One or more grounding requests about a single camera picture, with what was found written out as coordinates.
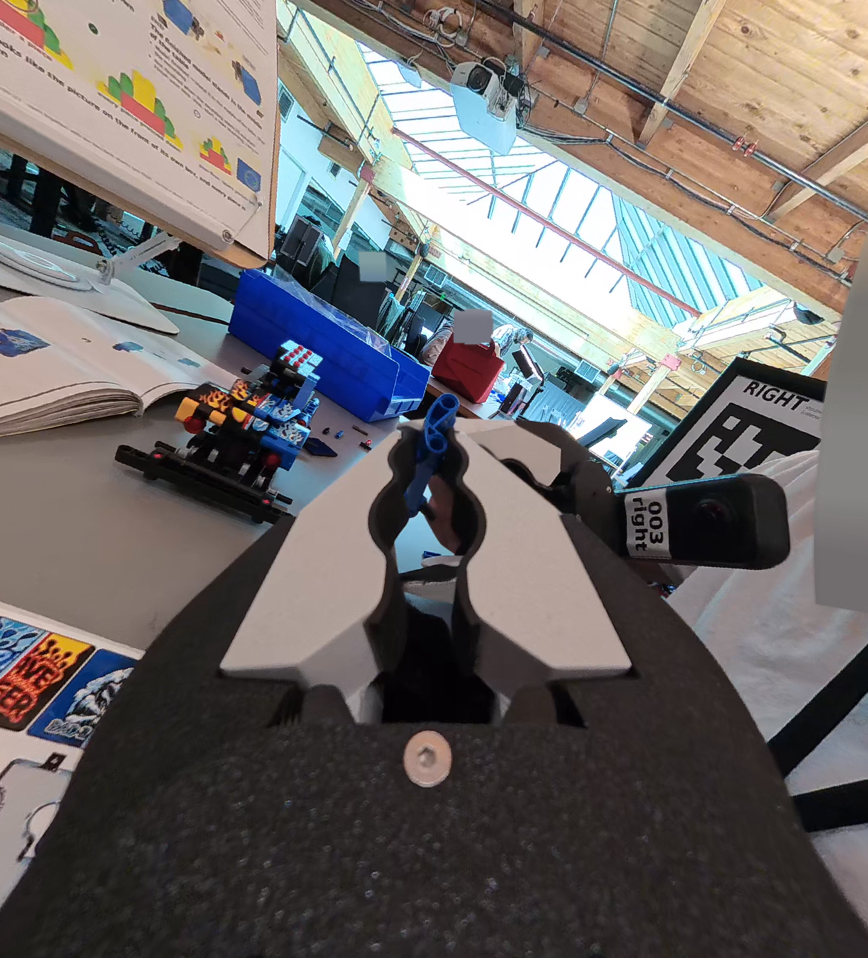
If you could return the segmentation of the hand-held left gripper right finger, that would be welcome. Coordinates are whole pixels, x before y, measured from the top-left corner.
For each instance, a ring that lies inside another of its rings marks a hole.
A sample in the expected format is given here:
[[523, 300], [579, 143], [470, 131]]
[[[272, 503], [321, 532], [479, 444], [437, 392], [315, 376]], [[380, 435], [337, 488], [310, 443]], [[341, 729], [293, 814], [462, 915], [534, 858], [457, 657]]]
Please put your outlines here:
[[[562, 511], [479, 446], [479, 429], [455, 433], [465, 468], [459, 488], [483, 521], [466, 552], [455, 610], [475, 633], [474, 668], [508, 705], [550, 681], [626, 676], [630, 658], [584, 566]], [[529, 428], [562, 450], [561, 470], [583, 461], [559, 427]]]

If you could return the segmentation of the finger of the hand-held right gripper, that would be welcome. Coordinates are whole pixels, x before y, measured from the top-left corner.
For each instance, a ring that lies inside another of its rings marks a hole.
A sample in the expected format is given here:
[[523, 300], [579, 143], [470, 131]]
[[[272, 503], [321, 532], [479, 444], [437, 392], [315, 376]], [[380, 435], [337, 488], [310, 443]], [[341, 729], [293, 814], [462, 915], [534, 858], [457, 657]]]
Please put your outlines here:
[[537, 485], [551, 486], [560, 476], [562, 450], [520, 422], [490, 422], [479, 429], [479, 446], [502, 462], [522, 467]]

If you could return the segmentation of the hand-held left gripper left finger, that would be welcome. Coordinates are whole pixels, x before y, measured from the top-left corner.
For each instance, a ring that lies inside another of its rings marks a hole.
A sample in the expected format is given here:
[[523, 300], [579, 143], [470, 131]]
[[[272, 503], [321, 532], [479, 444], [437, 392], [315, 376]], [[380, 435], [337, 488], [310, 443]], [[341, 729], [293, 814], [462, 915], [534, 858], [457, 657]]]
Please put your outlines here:
[[414, 431], [398, 428], [295, 517], [221, 660], [225, 677], [330, 686], [357, 722], [380, 721], [374, 682], [407, 645], [394, 543], [413, 473]]

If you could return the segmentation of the blue lego beam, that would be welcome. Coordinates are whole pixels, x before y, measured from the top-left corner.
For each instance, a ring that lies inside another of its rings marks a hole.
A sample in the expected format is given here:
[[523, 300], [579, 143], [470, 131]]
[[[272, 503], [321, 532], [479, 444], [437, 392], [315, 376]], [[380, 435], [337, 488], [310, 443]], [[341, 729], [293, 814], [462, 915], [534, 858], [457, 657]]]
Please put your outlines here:
[[460, 409], [457, 396], [444, 393], [429, 408], [415, 447], [415, 470], [405, 491], [408, 518], [413, 518], [426, 502], [425, 490], [430, 479], [440, 470], [450, 449], [450, 433]]

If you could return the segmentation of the lego truck model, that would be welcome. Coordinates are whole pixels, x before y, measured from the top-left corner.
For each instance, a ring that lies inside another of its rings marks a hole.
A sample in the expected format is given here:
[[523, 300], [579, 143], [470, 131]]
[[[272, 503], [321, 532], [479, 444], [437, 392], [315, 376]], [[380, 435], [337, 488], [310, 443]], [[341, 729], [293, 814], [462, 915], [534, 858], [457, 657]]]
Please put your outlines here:
[[162, 481], [198, 501], [275, 524], [291, 504], [272, 489], [278, 470], [290, 470], [320, 401], [315, 397], [320, 356], [288, 342], [262, 371], [245, 369], [229, 387], [205, 382], [189, 391], [175, 420], [189, 434], [177, 449], [163, 442], [149, 452], [116, 449], [115, 461], [147, 481]]

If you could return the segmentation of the lego instruction booklet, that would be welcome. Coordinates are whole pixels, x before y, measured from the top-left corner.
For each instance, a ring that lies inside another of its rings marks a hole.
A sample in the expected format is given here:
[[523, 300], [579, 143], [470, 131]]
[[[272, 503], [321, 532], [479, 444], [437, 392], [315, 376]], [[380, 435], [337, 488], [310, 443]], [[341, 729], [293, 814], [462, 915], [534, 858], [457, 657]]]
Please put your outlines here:
[[172, 337], [53, 298], [0, 303], [0, 438], [119, 415], [236, 375]]

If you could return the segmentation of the red plastic bin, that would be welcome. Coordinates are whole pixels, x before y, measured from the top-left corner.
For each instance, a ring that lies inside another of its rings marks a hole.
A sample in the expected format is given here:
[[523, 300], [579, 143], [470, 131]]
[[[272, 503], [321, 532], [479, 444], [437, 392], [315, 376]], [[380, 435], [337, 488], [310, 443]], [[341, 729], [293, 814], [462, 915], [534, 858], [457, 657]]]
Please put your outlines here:
[[492, 338], [485, 343], [460, 343], [451, 333], [433, 366], [432, 376], [463, 399], [483, 404], [504, 365]]

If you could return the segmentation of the blue plastic bin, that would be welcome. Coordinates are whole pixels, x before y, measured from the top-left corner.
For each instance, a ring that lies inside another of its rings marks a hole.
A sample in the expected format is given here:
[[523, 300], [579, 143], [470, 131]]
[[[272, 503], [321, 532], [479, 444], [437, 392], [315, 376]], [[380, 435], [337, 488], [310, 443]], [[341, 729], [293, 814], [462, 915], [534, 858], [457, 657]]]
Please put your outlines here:
[[392, 348], [388, 357], [310, 315], [288, 295], [282, 273], [241, 273], [229, 333], [266, 357], [288, 342], [320, 356], [318, 390], [365, 423], [416, 410], [430, 378], [428, 367]]

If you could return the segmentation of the red ceiling pipe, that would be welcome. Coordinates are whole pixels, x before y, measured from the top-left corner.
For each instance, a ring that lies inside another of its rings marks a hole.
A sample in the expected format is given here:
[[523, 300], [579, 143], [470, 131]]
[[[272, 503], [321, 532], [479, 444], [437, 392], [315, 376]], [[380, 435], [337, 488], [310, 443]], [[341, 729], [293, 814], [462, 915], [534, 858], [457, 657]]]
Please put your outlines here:
[[550, 220], [549, 218], [542, 216], [539, 212], [534, 210], [529, 205], [513, 198], [512, 196], [509, 196], [496, 185], [492, 183], [488, 183], [483, 178], [467, 171], [462, 166], [448, 159], [437, 150], [433, 150], [427, 144], [417, 140], [416, 137], [405, 132], [400, 127], [393, 126], [392, 134], [402, 139], [405, 144], [419, 150], [427, 158], [440, 163], [445, 168], [450, 170], [453, 174], [458, 174], [465, 181], [471, 183], [477, 188], [480, 188], [487, 195], [511, 206], [514, 210], [516, 210], [522, 216], [527, 217], [531, 221], [538, 223], [542, 229], [545, 229], [546, 231], [553, 233], [554, 235], [558, 236], [560, 239], [564, 240], [569, 245], [577, 246], [593, 259], [603, 262], [608, 267], [610, 267], [615, 272], [617, 272], [619, 276], [625, 278], [627, 281], [630, 281], [636, 285], [643, 287], [644, 289], [648, 290], [654, 295], [665, 300], [668, 304], [681, 309], [682, 311], [690, 315], [692, 318], [700, 317], [700, 311], [697, 308], [693, 307], [692, 305], [688, 304], [682, 299], [676, 297], [673, 293], [667, 291], [662, 286], [657, 285], [656, 283], [649, 281], [646, 278], [640, 276], [638, 273], [636, 273], [635, 271], [625, 266], [619, 259], [615, 257], [610, 257], [607, 253], [605, 253], [601, 249], [596, 248], [595, 246], [587, 243], [583, 239], [583, 237], [579, 236], [578, 234], [567, 231], [566, 229], [562, 228], [559, 223], [554, 222]]

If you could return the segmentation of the white board stand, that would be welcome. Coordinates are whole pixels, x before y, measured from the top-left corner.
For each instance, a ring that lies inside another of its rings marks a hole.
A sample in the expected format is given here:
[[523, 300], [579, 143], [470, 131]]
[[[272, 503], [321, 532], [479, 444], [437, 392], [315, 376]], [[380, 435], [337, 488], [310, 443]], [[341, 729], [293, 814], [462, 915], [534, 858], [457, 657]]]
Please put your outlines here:
[[102, 281], [92, 265], [0, 235], [0, 288], [50, 297], [167, 335], [179, 329], [126, 283]]

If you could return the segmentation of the white ceiling projector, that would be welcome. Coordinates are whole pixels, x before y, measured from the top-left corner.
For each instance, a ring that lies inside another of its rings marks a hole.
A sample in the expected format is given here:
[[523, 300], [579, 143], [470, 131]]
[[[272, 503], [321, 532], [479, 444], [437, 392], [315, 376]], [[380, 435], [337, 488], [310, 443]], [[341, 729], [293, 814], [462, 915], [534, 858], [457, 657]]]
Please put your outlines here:
[[466, 61], [452, 73], [450, 95], [465, 135], [497, 156], [512, 152], [531, 107], [518, 73], [494, 56]]

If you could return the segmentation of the printed instruction board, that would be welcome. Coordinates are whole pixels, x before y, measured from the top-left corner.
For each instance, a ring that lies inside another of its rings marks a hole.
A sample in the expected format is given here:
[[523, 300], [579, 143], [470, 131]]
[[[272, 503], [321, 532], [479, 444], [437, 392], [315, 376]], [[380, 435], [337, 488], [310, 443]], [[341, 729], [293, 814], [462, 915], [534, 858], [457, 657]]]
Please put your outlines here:
[[241, 268], [273, 250], [277, 2], [0, 1], [0, 146]]

